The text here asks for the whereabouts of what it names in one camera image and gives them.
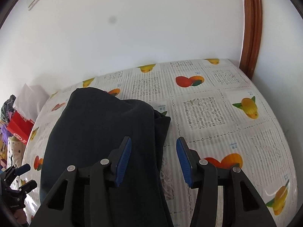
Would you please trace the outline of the plaid cloth in bag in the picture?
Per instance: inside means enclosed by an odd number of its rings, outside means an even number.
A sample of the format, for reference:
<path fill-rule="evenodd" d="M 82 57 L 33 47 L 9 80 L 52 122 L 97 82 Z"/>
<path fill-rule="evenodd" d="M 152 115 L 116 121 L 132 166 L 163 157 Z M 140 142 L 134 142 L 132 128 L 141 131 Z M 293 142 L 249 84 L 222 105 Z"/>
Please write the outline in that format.
<path fill-rule="evenodd" d="M 13 104 L 16 100 L 15 95 L 11 95 L 1 107 L 1 121 L 8 124 L 12 114 L 15 112 Z"/>

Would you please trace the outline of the fruit print tablecloth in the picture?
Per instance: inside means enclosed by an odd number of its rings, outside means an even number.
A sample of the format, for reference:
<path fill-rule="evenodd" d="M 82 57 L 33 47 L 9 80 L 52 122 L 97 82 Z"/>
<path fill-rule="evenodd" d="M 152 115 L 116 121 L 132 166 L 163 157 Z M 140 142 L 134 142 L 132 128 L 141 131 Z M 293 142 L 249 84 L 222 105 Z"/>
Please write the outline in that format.
<path fill-rule="evenodd" d="M 152 64 L 88 79 L 53 95 L 42 108 L 23 162 L 31 170 L 19 183 L 40 181 L 49 135 L 72 92 L 104 90 L 121 99 L 142 100 L 171 118 L 160 172 L 174 226 L 189 226 L 197 190 L 185 184 L 176 140 L 217 166 L 238 163 L 256 187 L 277 226 L 287 226 L 297 207 L 297 180 L 287 140 L 254 84 L 226 59 Z"/>

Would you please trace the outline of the red paper bag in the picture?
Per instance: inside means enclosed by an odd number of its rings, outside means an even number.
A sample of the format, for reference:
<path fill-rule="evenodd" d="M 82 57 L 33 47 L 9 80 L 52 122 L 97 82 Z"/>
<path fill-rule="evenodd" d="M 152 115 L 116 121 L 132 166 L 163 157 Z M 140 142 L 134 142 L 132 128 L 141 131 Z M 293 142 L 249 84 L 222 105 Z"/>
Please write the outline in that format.
<path fill-rule="evenodd" d="M 33 122 L 26 120 L 18 112 L 14 112 L 7 126 L 7 130 L 25 145 L 29 140 L 32 128 Z"/>

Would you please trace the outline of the brown wooden door frame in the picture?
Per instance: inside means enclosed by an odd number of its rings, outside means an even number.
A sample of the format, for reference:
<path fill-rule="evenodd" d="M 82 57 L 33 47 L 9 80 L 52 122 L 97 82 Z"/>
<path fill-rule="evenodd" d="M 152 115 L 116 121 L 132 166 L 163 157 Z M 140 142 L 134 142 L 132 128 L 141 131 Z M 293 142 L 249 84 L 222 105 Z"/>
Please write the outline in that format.
<path fill-rule="evenodd" d="M 244 34 L 239 68 L 253 77 L 258 60 L 262 36 L 262 0 L 243 0 Z"/>

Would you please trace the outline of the floral white pillow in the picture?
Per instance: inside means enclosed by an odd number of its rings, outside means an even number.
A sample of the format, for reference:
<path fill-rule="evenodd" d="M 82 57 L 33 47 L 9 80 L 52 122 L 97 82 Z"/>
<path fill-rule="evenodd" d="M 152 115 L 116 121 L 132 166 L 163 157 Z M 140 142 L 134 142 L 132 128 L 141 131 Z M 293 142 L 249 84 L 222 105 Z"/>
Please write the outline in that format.
<path fill-rule="evenodd" d="M 7 167 L 15 166 L 19 168 L 22 165 L 26 145 L 15 136 L 8 138 Z"/>

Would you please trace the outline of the white Uniqlo paper bag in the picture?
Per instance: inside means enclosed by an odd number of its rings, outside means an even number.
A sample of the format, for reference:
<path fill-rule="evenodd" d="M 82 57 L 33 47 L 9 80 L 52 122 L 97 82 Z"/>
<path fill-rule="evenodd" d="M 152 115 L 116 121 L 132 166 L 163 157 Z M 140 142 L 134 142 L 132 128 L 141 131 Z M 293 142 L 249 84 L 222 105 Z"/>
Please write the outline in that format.
<path fill-rule="evenodd" d="M 13 108 L 28 121 L 35 122 L 49 95 L 41 85 L 24 84 L 16 97 Z"/>

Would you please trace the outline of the black sweatshirt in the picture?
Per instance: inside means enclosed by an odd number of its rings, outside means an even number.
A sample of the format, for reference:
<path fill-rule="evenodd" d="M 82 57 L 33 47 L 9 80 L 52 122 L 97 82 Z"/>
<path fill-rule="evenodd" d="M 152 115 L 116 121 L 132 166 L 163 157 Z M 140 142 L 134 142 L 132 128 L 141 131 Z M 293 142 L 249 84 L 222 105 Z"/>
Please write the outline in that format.
<path fill-rule="evenodd" d="M 170 118 L 140 100 L 120 100 L 97 88 L 73 91 L 50 133 L 40 199 L 70 165 L 84 168 L 105 159 L 124 137 L 132 141 L 123 182 L 110 189 L 115 226 L 172 226 L 160 171 Z"/>

